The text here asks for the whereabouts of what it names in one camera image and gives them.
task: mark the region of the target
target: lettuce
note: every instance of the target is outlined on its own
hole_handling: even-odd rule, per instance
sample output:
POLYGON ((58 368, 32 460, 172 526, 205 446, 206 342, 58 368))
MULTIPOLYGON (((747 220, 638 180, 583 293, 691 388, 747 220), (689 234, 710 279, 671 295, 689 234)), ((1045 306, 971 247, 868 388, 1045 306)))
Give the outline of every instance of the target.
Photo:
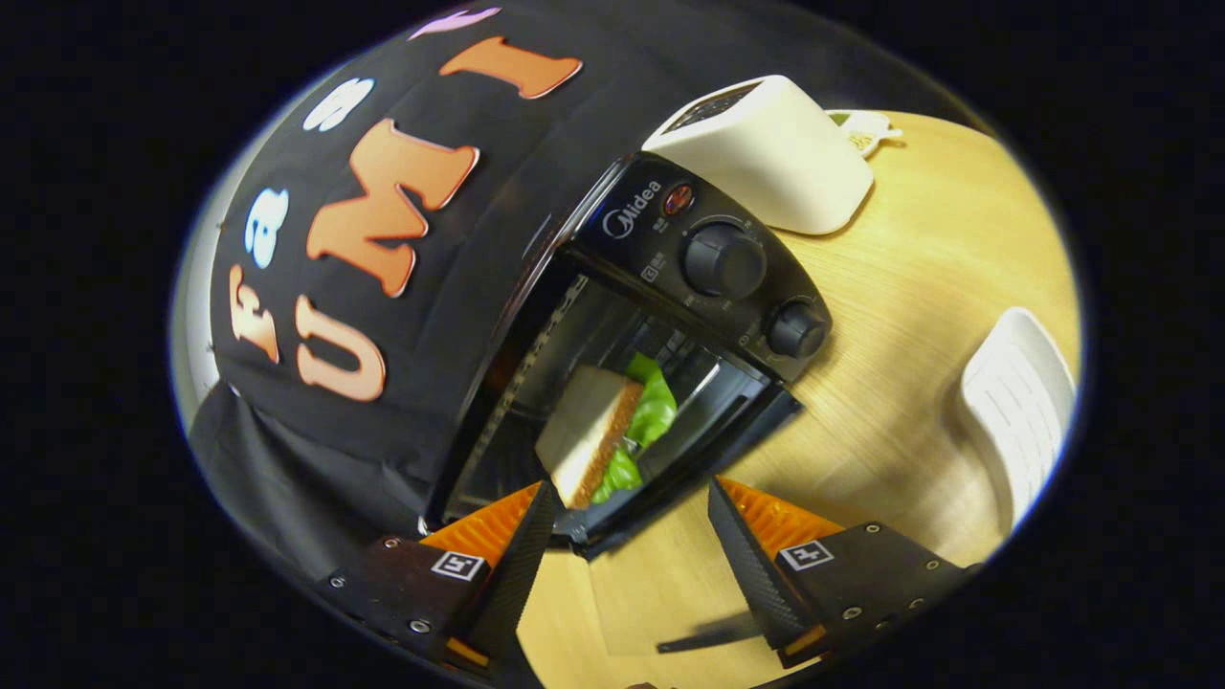
MULTIPOLYGON (((635 352, 625 375, 642 384, 642 397, 638 398, 638 407, 633 411, 625 436, 646 450, 671 428, 676 418, 676 398, 668 389, 664 371, 649 357, 635 352)), ((612 452, 612 460, 609 461, 609 468, 604 472, 604 482, 592 495, 592 503, 598 505, 611 498, 616 490, 632 490, 639 485, 642 476, 638 473, 638 465, 628 452, 617 447, 612 452)))

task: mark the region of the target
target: wooden tabletop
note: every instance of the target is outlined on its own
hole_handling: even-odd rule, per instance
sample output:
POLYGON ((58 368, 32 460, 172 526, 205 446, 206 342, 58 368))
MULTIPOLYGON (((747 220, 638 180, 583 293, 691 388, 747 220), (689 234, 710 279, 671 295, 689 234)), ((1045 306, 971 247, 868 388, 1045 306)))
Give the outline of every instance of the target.
MULTIPOLYGON (((1054 218, 998 142, 888 115, 905 134, 869 159, 876 184, 858 217, 824 237, 778 233, 829 305, 833 333, 791 390, 802 414, 726 476, 846 526, 883 521, 965 566, 1007 535, 952 418, 958 376, 1000 315, 1024 306, 1079 383, 1078 294, 1054 218)), ((545 555, 518 634, 546 687, 739 689, 784 674, 760 636, 655 653, 747 611, 706 503, 699 490, 592 563, 545 555)))

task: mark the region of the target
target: black knob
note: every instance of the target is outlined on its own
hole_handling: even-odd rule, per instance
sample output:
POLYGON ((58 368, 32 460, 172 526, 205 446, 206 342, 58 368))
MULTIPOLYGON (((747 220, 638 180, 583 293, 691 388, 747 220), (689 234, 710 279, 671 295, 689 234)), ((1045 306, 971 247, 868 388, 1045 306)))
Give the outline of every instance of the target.
POLYGON ((801 359, 811 357, 826 340, 828 324, 810 304, 789 304, 769 327, 769 348, 779 354, 801 359))
POLYGON ((713 222, 685 249, 685 277, 708 297, 740 299, 766 277, 766 251, 736 226, 713 222))

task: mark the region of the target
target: black toaster oven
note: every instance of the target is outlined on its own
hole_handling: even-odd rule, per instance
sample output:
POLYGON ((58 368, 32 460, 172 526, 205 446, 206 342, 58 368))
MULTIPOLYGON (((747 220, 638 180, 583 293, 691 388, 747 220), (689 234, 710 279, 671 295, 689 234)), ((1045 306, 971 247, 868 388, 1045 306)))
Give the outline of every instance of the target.
POLYGON ((616 161, 540 228, 500 341, 430 489, 435 531, 549 479, 534 445, 581 365, 658 364, 675 418, 638 449, 641 484, 561 510, 557 542, 590 559, 625 543, 801 408, 786 391, 831 329, 812 280, 734 199, 652 153, 616 161))

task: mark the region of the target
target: black fabric cover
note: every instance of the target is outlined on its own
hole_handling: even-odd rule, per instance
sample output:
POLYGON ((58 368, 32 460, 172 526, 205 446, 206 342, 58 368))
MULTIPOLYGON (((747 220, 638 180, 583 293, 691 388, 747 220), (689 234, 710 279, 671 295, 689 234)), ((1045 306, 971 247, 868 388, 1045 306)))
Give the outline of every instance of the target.
MULTIPOLYGON (((415 531, 415 514, 497 345, 494 325, 526 267, 530 239, 550 215, 565 217, 615 158, 637 150, 685 103, 782 74, 824 108, 904 110, 982 129, 899 60, 785 5, 521 0, 467 9, 490 6, 501 12, 457 31, 409 42, 418 27, 405 27, 344 66, 274 131, 227 216, 211 287, 223 383, 206 398, 190 441, 223 508, 298 576, 322 576, 380 533, 415 531), (584 66, 534 101, 489 76, 437 74, 452 56, 494 36, 551 58, 578 58, 584 66), (310 109, 354 77, 376 81, 361 105, 327 132, 304 131, 310 109), (481 152, 441 211, 426 211, 409 195, 430 232, 409 240, 418 262, 399 298, 386 297, 375 278, 338 259, 310 260, 305 253, 316 211, 363 195, 349 154, 385 118, 412 136, 481 152), (261 270, 244 248, 243 229, 265 188, 288 189, 290 202, 274 259, 261 270), (234 264, 274 315, 278 365, 230 331, 234 264), (381 397, 355 402, 300 381, 299 294, 379 347, 387 367, 381 397)), ((317 338, 311 349, 352 365, 317 338)))

